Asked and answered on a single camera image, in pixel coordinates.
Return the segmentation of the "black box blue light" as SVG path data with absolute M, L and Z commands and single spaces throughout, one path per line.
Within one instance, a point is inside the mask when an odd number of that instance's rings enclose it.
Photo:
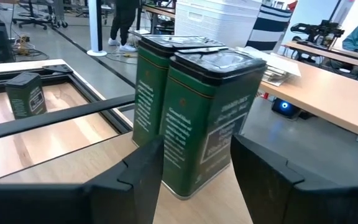
M 288 119 L 295 119 L 301 113 L 299 107 L 279 98 L 274 99 L 272 111 Z

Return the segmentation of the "white cooler box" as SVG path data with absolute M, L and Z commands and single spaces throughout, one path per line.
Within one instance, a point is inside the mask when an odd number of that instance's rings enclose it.
M 200 35 L 228 47 L 246 45 L 262 0 L 177 0 L 175 34 Z

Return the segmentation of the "wooden far desk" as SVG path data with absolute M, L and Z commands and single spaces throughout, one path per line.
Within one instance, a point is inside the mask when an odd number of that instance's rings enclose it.
M 337 61 L 346 62 L 352 65 L 358 66 L 358 53 L 357 52 L 351 52 L 348 50 L 343 49 L 322 49 L 318 48 L 314 45 L 307 45 L 307 44 L 299 44 L 295 41 L 289 41 L 286 44 L 283 44 L 285 47 L 294 48 L 297 50 L 302 50 L 305 52 L 309 52 L 311 54 L 320 55 L 323 57 L 331 58 Z

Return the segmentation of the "black aluminium rig frame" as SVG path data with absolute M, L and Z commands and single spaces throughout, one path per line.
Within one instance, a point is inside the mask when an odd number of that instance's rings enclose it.
M 37 73 L 40 75 L 42 84 L 45 86 L 65 82 L 71 83 L 76 90 L 85 97 L 88 103 L 56 112 L 0 123 L 0 138 L 94 113 L 101 113 L 102 117 L 119 134 L 132 131 L 131 123 L 126 120 L 126 117 L 121 114 L 118 108 L 133 105 L 134 95 L 120 96 L 106 100 L 87 83 L 84 78 L 70 69 L 67 64 L 62 63 L 42 65 L 34 68 L 12 68 L 8 71 L 0 71 L 0 92 L 4 90 L 4 83 L 6 81 L 16 77 L 22 72 Z

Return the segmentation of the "white round pillar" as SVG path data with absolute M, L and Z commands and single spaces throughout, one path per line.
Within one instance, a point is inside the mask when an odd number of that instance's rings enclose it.
M 107 52 L 103 50 L 101 0 L 88 0 L 88 15 L 91 48 L 87 51 L 87 54 L 94 57 L 104 57 Z

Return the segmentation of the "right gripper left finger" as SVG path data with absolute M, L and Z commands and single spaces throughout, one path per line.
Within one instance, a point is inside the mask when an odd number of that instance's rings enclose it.
M 0 184 L 0 224 L 152 224 L 163 137 L 83 184 Z

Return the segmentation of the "black white striped panel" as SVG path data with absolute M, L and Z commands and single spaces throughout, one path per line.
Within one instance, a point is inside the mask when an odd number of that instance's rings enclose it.
M 261 5 L 246 47 L 267 53 L 272 52 L 285 33 L 291 16 L 290 10 Z

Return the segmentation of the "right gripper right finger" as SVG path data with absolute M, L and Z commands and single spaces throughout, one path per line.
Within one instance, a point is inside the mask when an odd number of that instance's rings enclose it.
M 328 179 L 238 134 L 230 151 L 253 224 L 358 224 L 358 184 Z

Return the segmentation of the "black office chair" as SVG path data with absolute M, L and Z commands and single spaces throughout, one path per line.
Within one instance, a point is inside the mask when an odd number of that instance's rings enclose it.
M 20 6 L 23 3 L 27 4 L 27 12 L 20 12 L 17 18 L 12 18 L 12 23 L 17 24 L 19 28 L 27 24 L 41 26 L 43 30 L 47 30 L 48 25 L 55 28 L 68 27 L 65 21 L 64 0 L 19 0 Z M 36 13 L 35 5 L 46 6 L 47 14 Z

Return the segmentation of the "stack of papers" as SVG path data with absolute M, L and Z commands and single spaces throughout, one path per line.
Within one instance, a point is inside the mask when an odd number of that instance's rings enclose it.
M 290 62 L 249 46 L 236 47 L 236 50 L 266 61 L 267 69 L 262 78 L 262 81 L 265 83 L 280 86 L 290 78 L 301 77 L 300 69 L 295 62 Z

